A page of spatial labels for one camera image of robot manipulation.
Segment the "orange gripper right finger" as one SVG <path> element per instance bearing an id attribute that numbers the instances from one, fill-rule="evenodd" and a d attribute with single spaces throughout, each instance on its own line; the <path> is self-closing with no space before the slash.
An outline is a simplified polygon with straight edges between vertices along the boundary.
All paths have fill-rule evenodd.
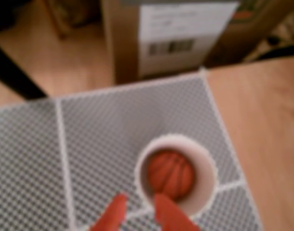
<path id="1" fill-rule="evenodd" d="M 183 211 L 164 194 L 154 196 L 155 219 L 162 231 L 200 231 Z"/>

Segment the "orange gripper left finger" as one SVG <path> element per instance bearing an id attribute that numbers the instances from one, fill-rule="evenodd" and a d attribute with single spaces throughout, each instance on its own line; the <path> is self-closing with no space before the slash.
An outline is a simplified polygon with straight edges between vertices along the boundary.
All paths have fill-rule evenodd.
<path id="1" fill-rule="evenodd" d="M 106 207 L 101 217 L 93 224 L 90 231 L 118 231 L 127 210 L 126 195 L 117 194 Z"/>

